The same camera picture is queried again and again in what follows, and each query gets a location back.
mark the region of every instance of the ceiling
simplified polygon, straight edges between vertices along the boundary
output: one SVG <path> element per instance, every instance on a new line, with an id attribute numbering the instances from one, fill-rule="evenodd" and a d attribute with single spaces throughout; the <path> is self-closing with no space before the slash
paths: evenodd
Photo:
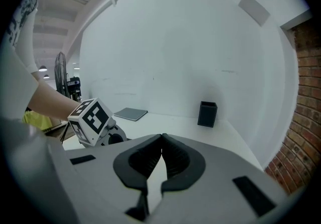
<path id="1" fill-rule="evenodd" d="M 90 0 L 38 0 L 34 25 L 34 57 L 38 67 L 45 65 L 48 80 L 55 79 L 55 59 L 61 52 L 77 14 Z"/>

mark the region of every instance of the standing fan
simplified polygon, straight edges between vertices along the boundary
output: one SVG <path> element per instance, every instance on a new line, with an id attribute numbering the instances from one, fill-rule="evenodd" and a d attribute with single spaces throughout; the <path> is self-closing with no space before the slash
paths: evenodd
<path id="1" fill-rule="evenodd" d="M 70 98 L 67 86 L 66 57 L 62 52 L 56 57 L 55 79 L 57 91 Z"/>

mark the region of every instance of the black box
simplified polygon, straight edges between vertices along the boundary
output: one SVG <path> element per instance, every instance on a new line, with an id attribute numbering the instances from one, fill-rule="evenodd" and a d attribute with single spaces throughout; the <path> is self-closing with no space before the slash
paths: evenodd
<path id="1" fill-rule="evenodd" d="M 213 127 L 217 112 L 217 105 L 214 102 L 202 101 L 200 106 L 199 121 L 197 125 Z"/>

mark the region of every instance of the yellow object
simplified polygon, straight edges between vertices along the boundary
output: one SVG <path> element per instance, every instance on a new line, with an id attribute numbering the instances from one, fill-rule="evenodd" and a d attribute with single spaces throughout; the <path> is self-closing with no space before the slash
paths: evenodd
<path id="1" fill-rule="evenodd" d="M 41 130 L 46 130 L 52 127 L 52 123 L 49 117 L 38 114 L 33 110 L 25 112 L 22 122 L 35 126 Z"/>

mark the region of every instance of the white curved backdrop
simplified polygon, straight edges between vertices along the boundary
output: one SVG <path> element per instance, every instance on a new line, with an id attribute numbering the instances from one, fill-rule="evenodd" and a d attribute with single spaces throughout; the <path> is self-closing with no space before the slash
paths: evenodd
<path id="1" fill-rule="evenodd" d="M 197 118 L 218 105 L 262 166 L 277 152 L 294 111 L 294 50 L 269 17 L 261 27 L 237 0 L 118 0 L 85 29 L 84 99 Z"/>

